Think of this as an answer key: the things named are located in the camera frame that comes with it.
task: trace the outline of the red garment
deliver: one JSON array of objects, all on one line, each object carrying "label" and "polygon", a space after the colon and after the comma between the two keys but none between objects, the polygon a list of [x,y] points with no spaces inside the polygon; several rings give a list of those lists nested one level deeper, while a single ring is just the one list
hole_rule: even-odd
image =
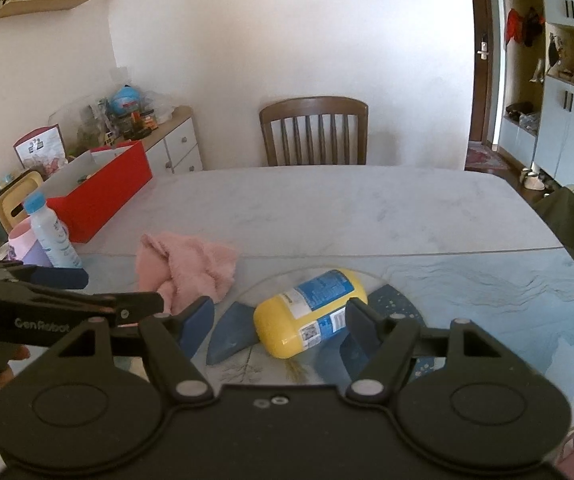
[{"label": "red garment", "polygon": [[509,11],[509,16],[507,17],[507,28],[504,32],[504,46],[509,45],[512,38],[516,43],[522,43],[524,41],[524,35],[522,32],[522,24],[524,18],[519,15],[516,9]]}]

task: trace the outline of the pink cup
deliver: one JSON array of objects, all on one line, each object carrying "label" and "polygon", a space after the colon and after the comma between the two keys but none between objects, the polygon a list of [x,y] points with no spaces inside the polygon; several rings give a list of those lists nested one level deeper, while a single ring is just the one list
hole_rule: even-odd
[{"label": "pink cup", "polygon": [[40,267],[53,266],[36,239],[29,218],[25,218],[12,229],[10,233],[10,247],[14,251],[14,258],[26,265],[36,265]]}]

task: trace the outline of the rug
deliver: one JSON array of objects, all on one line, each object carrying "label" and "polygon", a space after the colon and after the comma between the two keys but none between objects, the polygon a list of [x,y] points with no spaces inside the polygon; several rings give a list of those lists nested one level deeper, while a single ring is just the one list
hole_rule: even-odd
[{"label": "rug", "polygon": [[490,147],[478,142],[470,142],[467,150],[466,170],[509,170],[507,164],[500,155],[492,151]]}]

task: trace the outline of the brown door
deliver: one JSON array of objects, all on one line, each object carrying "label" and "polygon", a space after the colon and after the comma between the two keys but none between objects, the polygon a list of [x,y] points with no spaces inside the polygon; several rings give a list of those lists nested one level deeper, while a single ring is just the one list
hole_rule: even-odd
[{"label": "brown door", "polygon": [[476,64],[469,140],[486,142],[491,114],[494,27],[491,0],[473,0],[473,2],[476,37],[472,54],[476,59]]}]

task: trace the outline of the screw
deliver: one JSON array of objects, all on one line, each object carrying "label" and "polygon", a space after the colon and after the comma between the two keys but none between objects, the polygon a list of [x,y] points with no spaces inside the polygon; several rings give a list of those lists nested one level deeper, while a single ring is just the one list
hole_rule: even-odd
[{"label": "screw", "polygon": [[209,386],[203,381],[182,381],[176,385],[176,391],[183,397],[200,397],[205,395]]},{"label": "screw", "polygon": [[276,406],[284,406],[285,404],[289,404],[289,399],[284,396],[275,396],[272,397],[272,404]]},{"label": "screw", "polygon": [[363,397],[374,397],[385,391],[385,386],[374,379],[361,379],[352,384],[354,393]]},{"label": "screw", "polygon": [[265,410],[269,408],[269,406],[271,405],[272,405],[271,402],[269,402],[267,399],[256,399],[254,401],[254,406],[260,408],[261,410]]}]

